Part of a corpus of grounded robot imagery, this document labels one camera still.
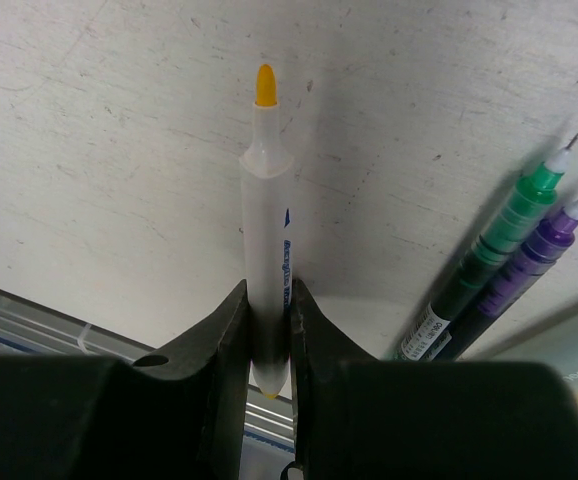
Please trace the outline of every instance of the purple pen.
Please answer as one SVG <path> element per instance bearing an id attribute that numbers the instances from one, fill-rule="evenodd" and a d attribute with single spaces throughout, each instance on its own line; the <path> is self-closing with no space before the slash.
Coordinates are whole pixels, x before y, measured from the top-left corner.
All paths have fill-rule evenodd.
<path id="1" fill-rule="evenodd" d="M 542 220 L 520 248 L 489 281 L 464 315 L 452 322 L 423 360 L 458 358 L 518 300 L 575 241 L 578 200 Z"/>

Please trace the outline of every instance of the marker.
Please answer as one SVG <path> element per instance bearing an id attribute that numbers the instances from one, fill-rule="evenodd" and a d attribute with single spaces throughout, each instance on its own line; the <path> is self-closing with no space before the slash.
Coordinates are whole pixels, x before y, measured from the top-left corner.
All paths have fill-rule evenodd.
<path id="1" fill-rule="evenodd" d="M 493 222 L 478 237 L 445 287 L 399 342 L 395 359 L 420 360 L 445 328 L 467 307 L 557 198 L 556 185 L 567 170 L 578 134 L 532 175 L 521 177 Z"/>
<path id="2" fill-rule="evenodd" d="M 276 79 L 263 65 L 253 105 L 253 141 L 240 158 L 240 186 L 253 376 L 269 397 L 278 395 L 288 373 L 293 164 L 280 143 Z"/>
<path id="3" fill-rule="evenodd" d="M 536 283 L 576 240 L 578 200 L 542 220 L 485 289 L 473 308 L 440 335 L 424 360 L 454 360 Z"/>

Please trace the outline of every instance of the barcode label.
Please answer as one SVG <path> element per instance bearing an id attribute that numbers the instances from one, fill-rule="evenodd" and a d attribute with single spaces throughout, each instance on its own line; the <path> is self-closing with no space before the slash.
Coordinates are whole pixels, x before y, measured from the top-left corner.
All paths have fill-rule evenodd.
<path id="1" fill-rule="evenodd" d="M 449 323 L 451 322 L 436 315 L 431 309 L 431 305 L 427 305 L 422 318 L 413 326 L 400 344 L 402 354 L 408 360 L 420 360 Z"/>
<path id="2" fill-rule="evenodd" d="M 434 358 L 436 358 L 436 355 L 438 355 L 440 351 L 443 348 L 445 348 L 445 345 L 448 344 L 450 341 L 451 341 L 451 334 L 447 330 L 445 330 L 444 332 L 442 332 L 442 335 L 440 335 L 440 338 L 438 338 L 438 343 L 427 351 L 427 354 L 424 356 L 423 360 L 433 360 Z"/>

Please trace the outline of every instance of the white table surface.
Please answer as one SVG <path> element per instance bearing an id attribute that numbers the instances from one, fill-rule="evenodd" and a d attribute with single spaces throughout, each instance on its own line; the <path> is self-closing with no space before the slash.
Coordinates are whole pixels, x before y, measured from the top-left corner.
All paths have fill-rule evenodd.
<path id="1" fill-rule="evenodd" d="M 296 272 L 375 355 L 492 192 L 578 131 L 578 2 L 0 0 L 0 288 L 154 346 L 207 315 L 244 273 L 261 62 Z M 472 352 L 577 300 L 578 242 Z"/>

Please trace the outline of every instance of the purple pen grip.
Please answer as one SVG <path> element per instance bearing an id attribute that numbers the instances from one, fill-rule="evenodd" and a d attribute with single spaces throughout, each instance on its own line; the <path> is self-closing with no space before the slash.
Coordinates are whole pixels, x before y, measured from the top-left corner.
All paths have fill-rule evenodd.
<path id="1" fill-rule="evenodd" d="M 573 244 L 578 220 L 563 211 L 540 222 L 527 240 L 489 283 L 478 310 L 499 317 L 549 270 Z"/>

